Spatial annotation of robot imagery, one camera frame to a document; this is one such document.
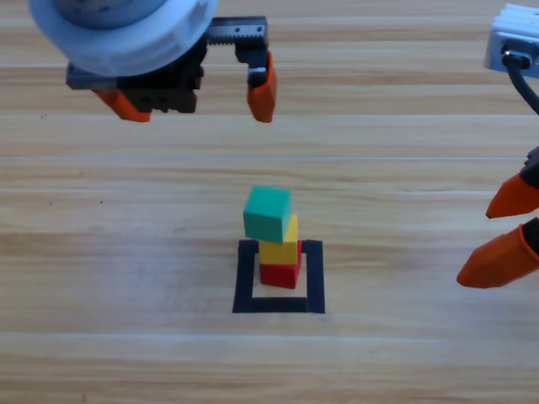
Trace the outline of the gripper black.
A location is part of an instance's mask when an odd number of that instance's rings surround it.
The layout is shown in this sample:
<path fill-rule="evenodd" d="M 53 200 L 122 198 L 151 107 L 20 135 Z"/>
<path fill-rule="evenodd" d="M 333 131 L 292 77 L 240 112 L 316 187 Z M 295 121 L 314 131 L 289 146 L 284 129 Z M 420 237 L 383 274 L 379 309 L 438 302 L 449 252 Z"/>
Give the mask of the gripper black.
<path fill-rule="evenodd" d="M 529 151 L 520 175 L 506 180 L 492 198 L 490 219 L 524 215 L 538 208 L 539 146 Z M 476 289 L 502 287 L 538 270 L 538 218 L 476 248 L 456 277 Z"/>
<path fill-rule="evenodd" d="M 233 45 L 240 63 L 248 68 L 247 102 L 252 116 L 271 123 L 277 99 L 277 76 L 268 45 L 265 16 L 215 17 L 198 40 L 177 60 L 149 73 L 105 77 L 70 63 L 67 86 L 96 94 L 122 120 L 149 122 L 151 112 L 194 113 L 195 91 L 204 76 L 202 62 L 210 45 Z"/>

